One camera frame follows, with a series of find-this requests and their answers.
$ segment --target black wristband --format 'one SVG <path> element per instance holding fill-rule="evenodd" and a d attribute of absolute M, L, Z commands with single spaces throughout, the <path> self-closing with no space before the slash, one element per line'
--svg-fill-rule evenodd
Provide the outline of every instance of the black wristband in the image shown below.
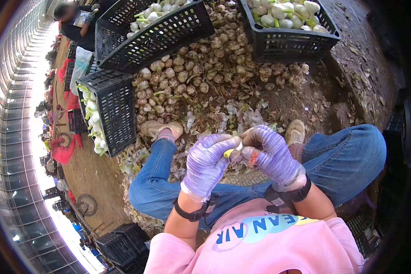
<path fill-rule="evenodd" d="M 309 180 L 308 175 L 306 174 L 306 184 L 302 188 L 296 189 L 293 191 L 284 192 L 284 193 L 285 195 L 289 197 L 289 199 L 292 202 L 298 203 L 306 199 L 306 197 L 308 196 L 309 190 L 311 189 L 311 185 L 312 185 L 311 180 Z"/>
<path fill-rule="evenodd" d="M 186 212 L 181 209 L 180 205 L 178 204 L 178 197 L 172 202 L 174 204 L 175 211 L 183 217 L 184 219 L 188 219 L 191 222 L 198 222 L 201 219 L 207 210 L 207 203 L 203 203 L 203 206 L 198 209 L 197 211 L 193 211 L 192 213 Z"/>
<path fill-rule="evenodd" d="M 273 203 L 276 206 L 281 206 L 284 203 L 288 202 L 298 203 L 308 196 L 311 185 L 311 180 L 309 180 L 306 174 L 306 184 L 300 189 L 288 192 L 277 192 L 273 189 L 272 185 L 269 185 L 263 195 L 267 201 Z"/>

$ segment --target pink sweatshirt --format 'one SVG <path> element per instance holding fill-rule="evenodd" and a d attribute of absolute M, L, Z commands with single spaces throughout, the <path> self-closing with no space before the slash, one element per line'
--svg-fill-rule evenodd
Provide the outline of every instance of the pink sweatshirt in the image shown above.
<path fill-rule="evenodd" d="M 254 199 L 225 213 L 195 252 L 169 233 L 151 241 L 145 273 L 359 273 L 364 258 L 341 218 L 267 212 Z"/>

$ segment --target wrist strap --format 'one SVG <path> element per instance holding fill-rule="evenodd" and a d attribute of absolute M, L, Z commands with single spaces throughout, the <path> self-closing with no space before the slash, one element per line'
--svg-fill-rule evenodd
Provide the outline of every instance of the wrist strap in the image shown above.
<path fill-rule="evenodd" d="M 277 192 L 273 189 L 272 185 L 269 185 L 263 195 L 267 201 L 276 206 L 281 206 L 287 202 L 298 203 L 307 197 L 309 190 L 311 189 L 311 185 L 311 180 L 309 180 L 306 174 L 306 184 L 300 189 L 288 192 Z"/>
<path fill-rule="evenodd" d="M 174 204 L 175 211 L 183 217 L 184 219 L 188 219 L 191 222 L 198 222 L 204 216 L 204 213 L 207 209 L 207 202 L 203 203 L 203 206 L 198 209 L 197 211 L 193 211 L 192 213 L 188 213 L 181 209 L 180 205 L 178 204 L 178 197 L 172 202 Z"/>
<path fill-rule="evenodd" d="M 173 200 L 172 204 L 174 205 L 175 211 L 183 217 L 184 219 L 188 219 L 191 222 L 197 222 L 202 217 L 209 216 L 210 213 L 213 211 L 215 206 L 219 203 L 219 196 L 217 194 L 212 193 L 210 196 L 210 200 L 203 202 L 203 206 L 198 209 L 197 211 L 193 211 L 192 213 L 186 212 L 181 209 L 180 205 L 178 204 L 178 197 Z"/>

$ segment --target black shirt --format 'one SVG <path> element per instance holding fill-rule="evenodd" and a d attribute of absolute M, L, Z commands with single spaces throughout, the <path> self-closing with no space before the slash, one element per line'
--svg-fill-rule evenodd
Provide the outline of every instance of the black shirt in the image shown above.
<path fill-rule="evenodd" d="M 79 6 L 82 11 L 92 11 L 90 6 Z M 61 32 L 68 39 L 77 42 L 79 47 L 85 50 L 94 51 L 95 50 L 95 30 L 96 30 L 96 19 L 94 19 L 88 26 L 87 34 L 81 37 L 81 28 L 73 26 L 74 20 L 68 22 L 61 22 Z"/>

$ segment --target gray glove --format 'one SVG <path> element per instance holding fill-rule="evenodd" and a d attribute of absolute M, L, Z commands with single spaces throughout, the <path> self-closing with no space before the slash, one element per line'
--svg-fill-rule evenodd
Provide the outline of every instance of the gray glove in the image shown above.
<path fill-rule="evenodd" d="M 90 24 L 95 18 L 96 15 L 93 12 L 90 12 L 85 18 L 85 23 Z"/>
<path fill-rule="evenodd" d="M 94 11 L 95 9 L 99 9 L 99 8 L 100 8 L 99 4 L 92 5 L 92 11 Z"/>

